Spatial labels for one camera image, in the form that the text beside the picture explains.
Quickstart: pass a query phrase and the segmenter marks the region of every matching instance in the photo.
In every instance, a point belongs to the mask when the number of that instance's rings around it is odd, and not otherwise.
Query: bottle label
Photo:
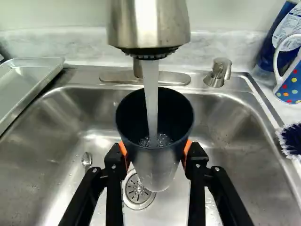
[[[301,33],[301,2],[298,3],[280,22],[276,28],[272,43],[275,48],[280,42],[291,34]],[[301,46],[301,38],[288,40],[281,51],[288,52]]]

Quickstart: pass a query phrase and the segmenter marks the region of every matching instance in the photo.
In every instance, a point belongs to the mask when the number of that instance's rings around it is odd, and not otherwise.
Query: stainless steel sink
[[[66,68],[61,78],[32,103],[0,139],[0,225],[55,226],[85,174],[84,152],[92,166],[120,141],[114,114],[122,100],[141,85],[101,84],[99,73],[122,68]],[[211,165],[224,167],[257,226],[299,226],[300,208],[290,160],[279,154],[268,102],[241,73],[222,88],[203,83],[205,72],[181,71],[191,84],[172,87],[185,94],[195,111],[190,139],[198,141]],[[124,205],[127,226],[187,225],[189,181],[179,166],[173,184],[144,210]],[[105,225],[101,195],[91,222]],[[207,226],[222,225],[206,191]]]

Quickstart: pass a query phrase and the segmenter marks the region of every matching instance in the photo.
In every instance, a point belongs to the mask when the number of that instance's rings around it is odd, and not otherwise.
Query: water stream
[[[158,78],[159,61],[142,60],[143,83],[149,127],[149,146],[158,145]]]

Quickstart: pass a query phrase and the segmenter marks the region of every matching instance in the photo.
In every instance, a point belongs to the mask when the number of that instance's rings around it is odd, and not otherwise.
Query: dish soap bottle
[[[274,87],[276,84],[273,70],[273,56],[278,44],[285,37],[301,32],[301,0],[287,0],[275,19],[257,58],[257,64],[251,75],[255,80]],[[278,69],[281,71],[296,58],[301,39],[289,40],[278,56]]]

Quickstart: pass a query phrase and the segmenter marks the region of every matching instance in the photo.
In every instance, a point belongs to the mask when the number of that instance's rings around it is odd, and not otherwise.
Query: black cup
[[[172,143],[164,147],[140,146],[149,135],[144,89],[127,95],[116,111],[116,124],[142,184],[150,191],[166,190],[171,184],[194,120],[192,106],[181,93],[158,88],[158,133]]]

